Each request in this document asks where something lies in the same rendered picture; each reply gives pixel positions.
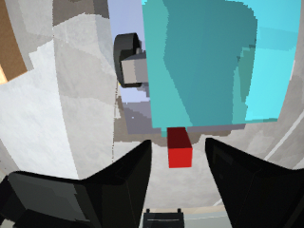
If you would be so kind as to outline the red-headed pin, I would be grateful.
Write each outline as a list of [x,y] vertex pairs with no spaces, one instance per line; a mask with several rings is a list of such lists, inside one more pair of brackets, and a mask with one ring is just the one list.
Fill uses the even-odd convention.
[[193,148],[185,128],[166,128],[168,168],[191,167]]

